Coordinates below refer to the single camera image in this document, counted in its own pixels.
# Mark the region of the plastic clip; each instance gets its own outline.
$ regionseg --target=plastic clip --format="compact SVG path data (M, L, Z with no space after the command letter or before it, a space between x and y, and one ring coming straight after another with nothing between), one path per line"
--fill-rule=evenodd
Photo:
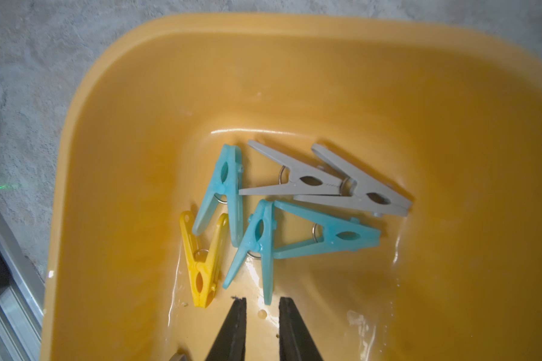
M255 213L249 216L249 226L243 236L243 241L233 258L227 277L223 282L223 288L227 288L241 265L245 262L247 252L258 252L261 255L261 273L263 275L263 298L265 304L271 304L273 295L273 233L277 228L275 221L275 209L273 202L260 200Z
M353 164L347 162L329 149L313 144L311 147L324 162L333 169L346 174L353 182L351 196L296 195L295 200L320 205L369 211L374 214L407 216L412 202L390 187L375 180Z
M209 254L204 262L197 261L195 258L195 254L201 249L196 236L190 232L194 220L193 213L190 211L181 213L179 218L193 303L195 307L206 308L217 291L217 281L221 272L221 256L224 250L227 228L229 228L229 218L227 213L223 213L219 217L211 247L209 247Z
M338 177L334 177L321 169L300 162L254 140L249 140L247 144L259 153L289 168L289 180L286 184L281 184L280 180L278 185L244 188L239 190L240 195L339 194L341 179ZM305 180L308 179L313 179L315 185L309 184L309 181L306 183Z
M275 249L276 259L310 256L329 252L356 251L379 245L381 232L360 224L357 218L349 221L314 211L292 203L275 201L275 206L323 227L323 235L307 241L289 244Z
M238 195L239 188L242 187L243 177L243 159L241 149L238 146L223 145L221 155L215 170L203 197L203 202L197 213L195 224L193 224L193 234L198 236L207 229L209 221L217 208L216 196L220 199L221 195L227 197L227 208L229 213L229 226L231 228L231 243L238 247L243 235L243 198Z

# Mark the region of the yellow plastic basin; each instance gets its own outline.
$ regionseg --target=yellow plastic basin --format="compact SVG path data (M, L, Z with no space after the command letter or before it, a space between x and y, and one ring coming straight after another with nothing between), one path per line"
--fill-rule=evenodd
M411 212L307 204L378 227L381 245L275 261L270 307L249 259L195 308L179 215L225 143L245 187L275 184L249 139L314 165L325 144ZM276 247L310 238L277 215ZM446 26L262 14L161 18L112 45L62 134L41 359L203 360L244 296L246 359L278 360L282 295L325 360L542 360L542 63Z

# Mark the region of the concrete floor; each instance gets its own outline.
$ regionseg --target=concrete floor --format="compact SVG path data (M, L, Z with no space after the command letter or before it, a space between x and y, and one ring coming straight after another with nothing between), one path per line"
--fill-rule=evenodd
M441 22L498 35L542 58L542 0L0 0L0 211L43 279L58 142L80 80L133 27L199 11Z

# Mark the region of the yellow clothespin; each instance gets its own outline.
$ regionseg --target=yellow clothespin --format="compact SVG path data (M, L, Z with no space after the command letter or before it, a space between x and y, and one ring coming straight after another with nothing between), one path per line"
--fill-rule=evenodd
M196 257L198 251L201 249L199 248L197 237L191 232L194 222L195 217L191 211L181 213L182 242L185 246L193 303L195 307L206 308L215 297L215 292L217 291L217 281L219 279L219 272L221 271L221 256L227 229L229 229L229 216L227 213L223 213L219 217L219 220L217 220L217 227L215 227L215 234L209 248L209 254L204 261L198 261Z

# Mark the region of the blue clothespin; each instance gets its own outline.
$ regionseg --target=blue clothespin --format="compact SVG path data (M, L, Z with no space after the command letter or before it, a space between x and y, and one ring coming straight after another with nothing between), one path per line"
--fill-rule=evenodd
M275 206L323 226L323 236L321 237L316 237L315 234L313 234L313 238L310 240L289 244L275 249L273 256L276 259L339 251L357 251L361 248L379 245L379 236L381 232L375 228L361 225L357 218L346 221L329 214L293 205L292 203L282 202L280 200L275 201Z
M238 195L238 190L243 186L243 158L238 146L223 145L221 155L213 176L203 197L203 202L193 224L193 234L198 236L204 232L209 221L215 213L217 203L223 203L221 195L227 197L229 213L229 228L231 230L231 243L238 247L243 235L243 198Z
M263 223L263 232L260 230L261 222ZM273 202L261 199L255 213L249 216L249 226L247 226L243 241L239 245L227 277L225 277L223 288L227 289L233 278L237 276L239 268L245 262L247 252L258 252L261 254L263 298L265 304L271 304L273 295L273 233L275 228L277 228L277 221L275 221Z

